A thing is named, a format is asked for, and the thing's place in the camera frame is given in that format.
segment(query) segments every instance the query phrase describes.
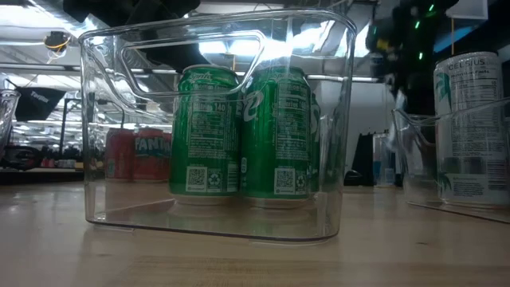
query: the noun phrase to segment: clear plastic bin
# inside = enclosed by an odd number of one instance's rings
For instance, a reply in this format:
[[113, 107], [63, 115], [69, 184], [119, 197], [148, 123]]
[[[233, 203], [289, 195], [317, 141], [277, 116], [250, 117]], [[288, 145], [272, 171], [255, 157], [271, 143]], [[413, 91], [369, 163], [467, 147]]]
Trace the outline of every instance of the clear plastic bin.
[[464, 214], [508, 208], [509, 112], [509, 98], [443, 116], [394, 110], [407, 201]]
[[[355, 35], [346, 17], [308, 9], [82, 35], [86, 219], [284, 241], [335, 236]], [[215, 66], [180, 74], [146, 60], [182, 45]]]

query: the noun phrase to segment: white energy drink can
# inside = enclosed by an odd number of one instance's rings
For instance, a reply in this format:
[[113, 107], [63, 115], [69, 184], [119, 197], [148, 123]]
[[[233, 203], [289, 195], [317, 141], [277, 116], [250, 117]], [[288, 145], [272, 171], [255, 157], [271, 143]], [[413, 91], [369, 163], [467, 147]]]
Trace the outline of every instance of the white energy drink can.
[[[441, 61], [433, 78], [436, 115], [503, 98], [501, 63], [495, 53], [466, 53]], [[436, 133], [437, 185], [443, 202], [510, 205], [503, 105], [442, 117]]]

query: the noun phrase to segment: green soda can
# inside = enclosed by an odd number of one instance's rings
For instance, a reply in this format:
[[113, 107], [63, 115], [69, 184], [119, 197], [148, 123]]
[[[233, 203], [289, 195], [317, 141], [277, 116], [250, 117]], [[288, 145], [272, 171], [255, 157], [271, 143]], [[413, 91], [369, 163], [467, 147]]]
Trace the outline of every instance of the green soda can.
[[241, 190], [254, 206], [293, 208], [309, 195], [311, 92], [301, 69], [249, 79], [241, 126]]
[[312, 178], [310, 180], [310, 191], [316, 193], [319, 191], [319, 169], [320, 169], [320, 106], [317, 103], [316, 94], [312, 93], [311, 109], [311, 140], [310, 145], [312, 153]]
[[[178, 90], [231, 90], [237, 75], [213, 65], [184, 69]], [[181, 96], [174, 115], [170, 189], [180, 203], [224, 204], [238, 192], [239, 94]]]

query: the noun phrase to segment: wooden table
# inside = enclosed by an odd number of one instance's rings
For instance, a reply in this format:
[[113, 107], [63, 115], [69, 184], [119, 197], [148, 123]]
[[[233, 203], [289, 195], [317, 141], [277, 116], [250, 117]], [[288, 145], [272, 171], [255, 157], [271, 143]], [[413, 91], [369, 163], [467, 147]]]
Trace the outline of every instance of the wooden table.
[[80, 183], [0, 187], [1, 286], [510, 285], [510, 226], [347, 188], [339, 235], [287, 246], [99, 227]]

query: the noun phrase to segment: qr code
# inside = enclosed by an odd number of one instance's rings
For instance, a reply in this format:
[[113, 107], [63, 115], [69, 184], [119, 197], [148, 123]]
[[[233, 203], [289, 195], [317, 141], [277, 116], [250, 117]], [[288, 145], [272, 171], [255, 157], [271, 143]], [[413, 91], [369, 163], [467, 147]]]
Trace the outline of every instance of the qr code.
[[207, 167], [188, 167], [186, 173], [186, 190], [205, 192], [207, 189]]
[[274, 170], [274, 193], [294, 194], [296, 191], [296, 173], [293, 168], [275, 168]]

